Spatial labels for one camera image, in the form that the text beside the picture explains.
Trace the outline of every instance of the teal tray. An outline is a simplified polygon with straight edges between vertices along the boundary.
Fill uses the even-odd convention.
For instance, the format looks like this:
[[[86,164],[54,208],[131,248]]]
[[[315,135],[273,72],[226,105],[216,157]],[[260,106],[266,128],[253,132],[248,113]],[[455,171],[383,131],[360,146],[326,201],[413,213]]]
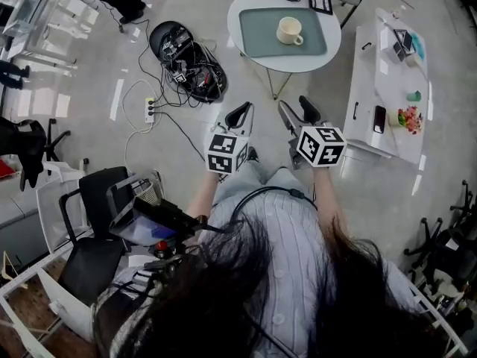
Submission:
[[[285,45],[277,39],[278,23],[294,17],[302,25],[302,45]],[[256,8],[238,15],[244,50],[248,57],[314,55],[326,53],[326,41],[318,15],[311,8]]]

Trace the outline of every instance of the power strip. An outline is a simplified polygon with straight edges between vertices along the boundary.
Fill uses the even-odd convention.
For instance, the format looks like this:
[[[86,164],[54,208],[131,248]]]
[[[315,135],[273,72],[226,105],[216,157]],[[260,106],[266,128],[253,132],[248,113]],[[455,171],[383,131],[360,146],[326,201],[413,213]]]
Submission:
[[[155,99],[154,98],[146,98],[146,100],[145,100],[145,121],[146,121],[146,123],[154,123],[155,115],[154,114],[149,114],[150,111],[154,111],[154,108],[152,110],[149,110],[149,107],[151,106],[149,101],[155,101]]]

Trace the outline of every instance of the concrete floor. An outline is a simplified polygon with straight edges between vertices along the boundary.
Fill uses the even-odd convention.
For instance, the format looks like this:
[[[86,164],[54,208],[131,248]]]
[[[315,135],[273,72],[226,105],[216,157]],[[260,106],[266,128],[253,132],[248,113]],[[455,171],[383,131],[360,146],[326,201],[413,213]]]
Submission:
[[[266,78],[264,69],[240,57],[229,42],[227,11],[232,1],[145,0],[151,4],[145,15],[145,19],[151,20],[148,33],[165,20],[182,22],[196,39],[203,38],[210,48],[214,44],[206,39],[216,42],[215,55],[230,80],[222,103],[164,110],[201,150],[203,135],[220,110],[253,102],[256,110],[251,145],[271,172],[278,166],[290,165],[287,143],[290,136],[267,85],[257,78],[257,74]],[[477,167],[477,35],[459,1],[364,0],[343,29],[336,57],[322,69],[294,75],[281,99],[299,107],[298,96],[307,95],[325,117],[342,128],[353,70],[356,26],[372,20],[376,7],[393,10],[401,4],[406,6],[402,20],[424,37],[428,49],[434,112],[424,137],[426,164],[419,170],[403,160],[385,159],[350,147],[342,165],[333,168],[332,174],[351,234],[372,239],[387,258],[403,267],[407,260],[402,250],[413,248],[423,238],[423,231],[418,232],[420,218],[425,216],[432,223],[440,216],[448,224],[452,215],[449,206],[461,198],[462,179],[467,179],[471,187],[476,182],[473,172]],[[341,18],[348,9],[335,7]],[[72,131],[61,145],[61,156],[72,166],[77,166],[80,158],[88,157],[91,172],[124,164],[124,146],[133,130],[124,117],[121,99],[117,107],[114,105],[119,81],[124,80],[121,98],[139,79],[150,81],[159,91],[157,81],[142,73],[137,62],[147,44],[145,23],[137,27],[139,36],[134,25],[129,26],[126,34],[120,34],[104,7],[100,6],[98,11],[89,33],[75,32],[77,38],[71,41],[69,35],[52,29],[47,39],[49,47],[78,58],[75,69],[63,73],[32,65],[37,73],[32,74],[23,91],[8,91],[4,109],[7,118],[36,118],[45,125],[48,118],[57,117],[59,131]],[[142,58],[142,65],[150,73],[160,75],[159,62],[150,50]],[[273,74],[272,78],[278,84],[282,76]],[[166,94],[170,101],[177,102],[175,93]],[[138,128],[146,127],[144,100],[152,95],[151,88],[141,82],[124,100],[125,111]],[[149,134],[133,136],[127,162],[133,170],[159,169],[165,178],[168,199],[183,209],[204,172],[200,158],[165,116]],[[297,176],[311,188],[309,170]]]

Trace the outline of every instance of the sneaker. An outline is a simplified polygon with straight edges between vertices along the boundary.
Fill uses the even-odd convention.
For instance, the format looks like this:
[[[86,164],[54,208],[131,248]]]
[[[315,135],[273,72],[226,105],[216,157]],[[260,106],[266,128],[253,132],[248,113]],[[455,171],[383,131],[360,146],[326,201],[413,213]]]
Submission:
[[[22,70],[22,77],[23,78],[28,78],[30,77],[30,71],[31,71],[31,68],[29,65],[27,65],[23,70]]]
[[[122,25],[126,25],[126,24],[129,24],[130,22],[132,22],[134,20],[140,19],[143,16],[144,16],[144,11],[143,10],[138,10],[134,14],[132,14],[131,16],[128,16],[128,17],[123,16],[122,18],[119,19],[119,22]]]
[[[256,149],[252,146],[248,148],[247,160],[255,160],[256,162],[259,162],[259,155],[256,153]]]

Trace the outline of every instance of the coffee cup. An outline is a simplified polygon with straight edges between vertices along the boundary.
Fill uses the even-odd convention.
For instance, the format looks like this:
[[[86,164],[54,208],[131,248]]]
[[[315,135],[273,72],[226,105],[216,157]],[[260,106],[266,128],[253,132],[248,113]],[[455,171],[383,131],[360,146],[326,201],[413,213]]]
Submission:
[[[283,17],[278,23],[277,39],[286,45],[302,45],[303,37],[300,32],[301,22],[294,17]]]

